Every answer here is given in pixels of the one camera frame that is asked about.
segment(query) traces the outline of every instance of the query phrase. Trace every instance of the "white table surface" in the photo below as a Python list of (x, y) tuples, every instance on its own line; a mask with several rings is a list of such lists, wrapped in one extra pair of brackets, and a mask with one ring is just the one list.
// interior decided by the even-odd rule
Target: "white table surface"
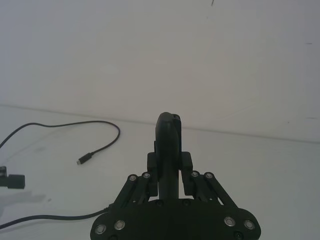
[[(0, 139), (28, 122), (92, 119), (0, 106)], [(113, 122), (121, 128), (118, 142), (83, 165), (77, 159), (110, 142), (113, 127), (29, 126), (13, 136), (0, 149), (0, 166), (24, 174), (26, 187), (0, 188), (0, 224), (29, 215), (89, 214), (111, 204), (129, 174), (147, 169), (155, 139), (155, 125)], [(256, 216), (261, 240), (319, 239), (319, 144), (183, 129), (182, 150), (191, 152), (195, 170), (214, 172), (235, 203)], [(30, 221), (0, 230), (0, 239), (89, 240), (94, 220)]]

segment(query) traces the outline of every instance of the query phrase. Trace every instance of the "black cable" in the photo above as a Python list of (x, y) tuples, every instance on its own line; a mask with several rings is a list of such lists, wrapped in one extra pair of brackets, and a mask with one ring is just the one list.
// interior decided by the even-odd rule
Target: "black cable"
[(26, 217), (22, 217), (22, 218), (19, 218), (19, 219), (16, 219), (16, 220), (13, 220), (13, 221), (10, 221), (10, 222), (7, 222), (7, 223), (4, 223), (2, 225), (0, 225), (0, 230), (1, 229), (5, 229), (7, 227), (10, 227), (12, 225), (15, 225), (15, 224), (19, 224), (19, 223), (23, 223), (23, 222), (26, 222), (26, 221), (31, 221), (31, 220), (39, 220), (39, 219), (50, 219), (50, 220), (62, 220), (62, 221), (74, 221), (74, 220), (83, 220), (83, 219), (90, 219), (90, 218), (93, 218), (95, 216), (98, 216), (98, 215), (101, 215), (101, 214), (104, 214), (106, 212), (108, 212), (108, 207), (103, 209), (103, 210), (100, 210), (100, 211), (97, 211), (97, 212), (94, 212), (94, 213), (91, 213), (91, 214), (87, 214), (87, 215), (81, 215), (81, 216), (58, 216), (58, 215), (33, 215), (33, 216), (26, 216)]
[(115, 139), (113, 141), (111, 141), (109, 144), (95, 150), (95, 151), (92, 151), (92, 152), (88, 152), (86, 155), (82, 156), (79, 158), (79, 160), (77, 161), (77, 164), (80, 165), (80, 164), (83, 164), (85, 163), (86, 161), (88, 161), (94, 154), (110, 147), (112, 144), (114, 144), (118, 138), (120, 137), (120, 128), (112, 123), (112, 122), (109, 122), (109, 121), (102, 121), (102, 120), (92, 120), (92, 121), (78, 121), (78, 122), (72, 122), (72, 123), (67, 123), (67, 124), (59, 124), (59, 125), (45, 125), (45, 124), (41, 124), (41, 123), (37, 123), (37, 122), (29, 122), (29, 123), (26, 123), (20, 127), (18, 127), (16, 130), (14, 130), (12, 133), (9, 134), (9, 136), (7, 136), (1, 143), (0, 143), (0, 148), (14, 135), (16, 134), (18, 131), (20, 131), (21, 129), (27, 127), (27, 126), (30, 126), (30, 125), (36, 125), (36, 126), (41, 126), (41, 127), (46, 127), (46, 128), (58, 128), (58, 127), (65, 127), (65, 126), (71, 126), (71, 125), (78, 125), (78, 124), (91, 124), (91, 123), (103, 123), (103, 124), (109, 124), (109, 125), (112, 125), (114, 126), (117, 130), (118, 130), (118, 134), (117, 136), (115, 137)]

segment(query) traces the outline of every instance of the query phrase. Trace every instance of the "black mechanical arm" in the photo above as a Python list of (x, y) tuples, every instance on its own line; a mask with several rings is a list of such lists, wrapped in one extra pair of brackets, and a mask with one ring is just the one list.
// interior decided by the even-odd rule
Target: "black mechanical arm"
[[(184, 193), (179, 199), (179, 171)], [(159, 200), (149, 201), (150, 197)], [(91, 240), (258, 240), (255, 216), (238, 208), (212, 172), (193, 170), (181, 148), (181, 120), (162, 113), (147, 171), (129, 175), (107, 213), (93, 223)]]

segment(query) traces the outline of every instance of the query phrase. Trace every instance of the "cable plug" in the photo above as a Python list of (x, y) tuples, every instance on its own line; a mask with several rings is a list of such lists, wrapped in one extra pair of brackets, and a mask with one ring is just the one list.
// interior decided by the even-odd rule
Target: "cable plug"
[(79, 158), (78, 161), (76, 161), (76, 164), (81, 165), (84, 164), (86, 161), (92, 158), (94, 154), (92, 152), (88, 152), (86, 155)]

